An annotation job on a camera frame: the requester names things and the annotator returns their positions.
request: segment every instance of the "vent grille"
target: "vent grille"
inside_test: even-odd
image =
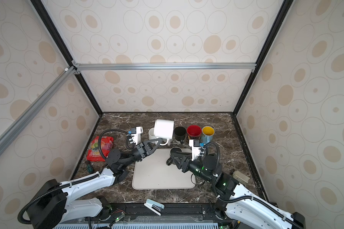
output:
[[[106,223],[93,225],[93,229],[107,226]],[[89,229],[86,223],[59,224],[54,229]],[[112,229],[218,229],[218,223],[117,223]]]

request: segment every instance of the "wallpaper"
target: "wallpaper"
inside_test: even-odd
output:
[[[344,1],[293,5],[238,115],[271,201],[344,228]]]
[[[102,111],[233,111],[251,69],[83,71]]]
[[[0,135],[67,64],[23,0],[0,0]]]
[[[282,0],[46,0],[78,63],[256,62]]]
[[[51,179],[68,180],[98,119],[74,76],[0,156],[0,229],[29,229],[17,214]]]

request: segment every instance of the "marble tabletop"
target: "marble tabletop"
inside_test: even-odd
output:
[[[175,126],[185,128],[190,125],[198,125],[201,128],[204,126],[213,127],[215,130],[213,141],[220,146],[220,162],[223,165],[223,171],[230,173],[234,169],[250,177],[246,187],[257,194],[229,113],[104,113],[95,134],[91,138],[94,139],[102,131],[110,128],[129,131],[132,127],[142,126],[144,129],[142,141],[145,141],[148,140],[148,130],[154,127],[156,119],[174,120]],[[114,148],[119,148],[121,151],[126,150],[126,136],[124,134],[110,132],[106,135],[114,137]],[[187,141],[183,145],[172,142],[171,146],[161,146],[160,148],[172,148],[174,146],[190,148]],[[84,156],[78,171],[76,171],[75,178],[88,175],[85,161],[86,157]],[[95,171],[99,170],[103,165],[104,162],[92,162]],[[160,203],[207,203],[208,199],[212,202],[216,201],[209,183],[201,186],[196,185],[192,189],[135,190],[132,187],[134,164],[130,165],[128,170],[130,173],[119,184],[96,190],[81,199],[90,199],[102,195],[110,203],[143,203],[146,199],[152,199]],[[196,182],[199,184],[202,179],[196,178]]]

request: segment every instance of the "red mug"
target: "red mug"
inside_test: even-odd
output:
[[[197,125],[191,125],[187,128],[187,137],[189,140],[191,139],[200,139],[202,130]]]

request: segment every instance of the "red snack bag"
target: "red snack bag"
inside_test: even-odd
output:
[[[105,161],[98,151],[98,139],[99,139],[99,136],[97,136],[91,142],[88,149],[87,160],[91,162],[104,162]],[[101,146],[102,146],[102,153],[105,155],[105,157],[107,157],[107,155],[110,153],[110,150],[113,147],[113,137],[102,136]]]

